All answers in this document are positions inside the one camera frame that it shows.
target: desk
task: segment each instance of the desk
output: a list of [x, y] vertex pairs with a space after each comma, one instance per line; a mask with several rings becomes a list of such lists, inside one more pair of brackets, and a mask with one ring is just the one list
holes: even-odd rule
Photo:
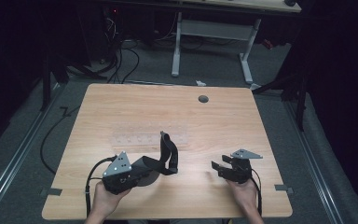
[[[293, 7], [287, 6], [282, 0], [182, 0], [180, 3], [198, 3], [206, 5], [216, 5], [220, 7], [243, 7], [261, 10], [274, 10], [280, 12], [295, 12], [301, 11], [298, 4]], [[253, 25], [237, 25], [226, 24], [220, 22], [208, 21], [193, 21], [182, 20], [182, 13], [178, 13], [178, 21], [176, 25], [176, 44], [172, 61], [172, 76], [179, 76], [180, 68], [180, 41], [181, 35], [199, 35], [205, 37], [225, 38], [246, 41], [243, 52], [240, 53], [240, 61], [242, 66], [245, 81], [248, 84], [253, 83], [251, 71], [249, 69], [248, 57], [251, 52], [252, 45], [255, 42], [255, 37], [260, 25], [261, 19], [255, 20]]]
[[[200, 95], [209, 102], [199, 102]], [[286, 192], [275, 190], [282, 178], [249, 89], [91, 84], [52, 184], [62, 194], [48, 196], [43, 218], [86, 218], [84, 188], [94, 164], [122, 150], [130, 162], [143, 155], [158, 159], [158, 141], [147, 144], [142, 137], [154, 133], [159, 139], [160, 131], [170, 133], [178, 147], [178, 174], [134, 188], [110, 218], [243, 217], [226, 181], [211, 167], [239, 148], [263, 156], [251, 160], [261, 178], [263, 217], [291, 216]], [[121, 134], [126, 141], [119, 143]], [[94, 175], [101, 177], [107, 165]]]

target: metal rail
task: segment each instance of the metal rail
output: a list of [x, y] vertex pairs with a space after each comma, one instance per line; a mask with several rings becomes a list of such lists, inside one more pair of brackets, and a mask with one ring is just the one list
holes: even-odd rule
[[13, 181], [14, 177], [16, 176], [17, 172], [20, 170], [22, 163], [24, 162], [28, 152], [31, 149], [32, 143], [34, 141], [34, 137], [39, 130], [40, 126], [42, 125], [43, 121], [45, 120], [51, 106], [58, 98], [60, 93], [63, 91], [63, 86], [56, 84], [53, 89], [53, 99], [49, 106], [39, 112], [37, 115], [34, 123], [31, 125], [30, 129], [28, 130], [27, 134], [21, 141], [20, 146], [18, 147], [16, 153], [14, 154], [13, 158], [11, 159], [10, 163], [8, 164], [5, 171], [2, 173], [0, 177], [0, 202], [2, 198], [5, 196], [7, 189], [9, 188], [11, 182]]
[[330, 188], [324, 180], [324, 176], [322, 175], [321, 170], [319, 169], [318, 163], [315, 160], [312, 150], [310, 148], [310, 144], [308, 143], [307, 137], [304, 132], [301, 132], [296, 124], [296, 112], [293, 109], [293, 106], [290, 102], [283, 102], [283, 106], [286, 109], [286, 112], [291, 117], [291, 122], [293, 127], [296, 129], [297, 137], [301, 142], [303, 153], [307, 162], [307, 166], [310, 169], [310, 175], [315, 183], [315, 187], [318, 190], [319, 196], [321, 197], [322, 204], [324, 205], [324, 209], [330, 219], [331, 223], [344, 223], [342, 220], [341, 214], [338, 211]]

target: hand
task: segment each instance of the hand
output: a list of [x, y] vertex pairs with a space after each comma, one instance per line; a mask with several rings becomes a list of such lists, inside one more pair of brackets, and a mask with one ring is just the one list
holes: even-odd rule
[[257, 189], [255, 183], [248, 179], [245, 183], [239, 184], [226, 180], [230, 186], [237, 204], [241, 207], [242, 212], [248, 217], [251, 224], [264, 223], [256, 207]]
[[102, 181], [98, 182], [95, 186], [92, 208], [85, 223], [103, 223], [103, 221], [116, 210], [120, 200], [130, 191], [131, 190], [128, 189], [115, 195], [105, 189]]

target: gray carpet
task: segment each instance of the gray carpet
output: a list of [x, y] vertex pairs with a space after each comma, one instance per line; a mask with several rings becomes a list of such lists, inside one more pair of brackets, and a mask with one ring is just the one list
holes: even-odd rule
[[[290, 46], [266, 49], [255, 45], [249, 64], [256, 84], [262, 85], [272, 81], [277, 74]], [[147, 81], [177, 85], [196, 85], [200, 80], [207, 86], [244, 87], [241, 65], [236, 54], [220, 51], [211, 52], [208, 46], [197, 50], [183, 50], [179, 77], [171, 77], [172, 46], [155, 45], [148, 47], [139, 44], [134, 48], [140, 62], [136, 70], [128, 77], [129, 82]], [[123, 78], [136, 65], [136, 56], [131, 51], [123, 50], [123, 64], [119, 70]], [[51, 222], [41, 217], [46, 200], [40, 196], [42, 189], [50, 187], [53, 175], [42, 164], [39, 149], [48, 130], [62, 117], [61, 106], [69, 110], [79, 106], [88, 85], [95, 80], [72, 76], [69, 83], [62, 87], [62, 93], [49, 111], [31, 145], [20, 170], [13, 179], [7, 193], [0, 202], [0, 223], [82, 223], [82, 220]], [[268, 139], [271, 143], [276, 161], [281, 171], [283, 183], [293, 189], [289, 194], [293, 206], [293, 215], [289, 218], [266, 218], [266, 223], [330, 223], [324, 205], [315, 187], [306, 165], [301, 143], [296, 134], [296, 127], [277, 94], [279, 91], [267, 91], [256, 95], [256, 103], [263, 120]], [[41, 106], [42, 88], [38, 85], [27, 102], [13, 116], [9, 127], [0, 139], [0, 174], [10, 162], [21, 140], [38, 114]], [[327, 184], [331, 187], [337, 206], [345, 223], [358, 223], [358, 201], [351, 189], [351, 183], [342, 172], [331, 148], [326, 141], [323, 129], [313, 111], [310, 98], [307, 99], [305, 113], [305, 135], [310, 142], [312, 152]], [[57, 169], [66, 141], [70, 135], [76, 113], [64, 119], [48, 136], [44, 147], [47, 164]], [[244, 218], [236, 223], [246, 223]]]

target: wooden table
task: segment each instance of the wooden table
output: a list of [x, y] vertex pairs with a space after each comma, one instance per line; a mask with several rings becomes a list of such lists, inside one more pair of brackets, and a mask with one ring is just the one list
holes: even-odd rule
[[[208, 103], [199, 101], [201, 95]], [[261, 178], [263, 217], [291, 216], [286, 192], [275, 190], [282, 178], [250, 90], [91, 84], [52, 184], [62, 194], [48, 196], [43, 218], [86, 218], [84, 188], [94, 164], [122, 150], [130, 162], [143, 155], [158, 159], [154, 138], [160, 131], [178, 147], [178, 174], [132, 189], [110, 218], [243, 217], [226, 181], [211, 167], [240, 148], [263, 156], [251, 160]], [[94, 176], [101, 177], [107, 165]]]

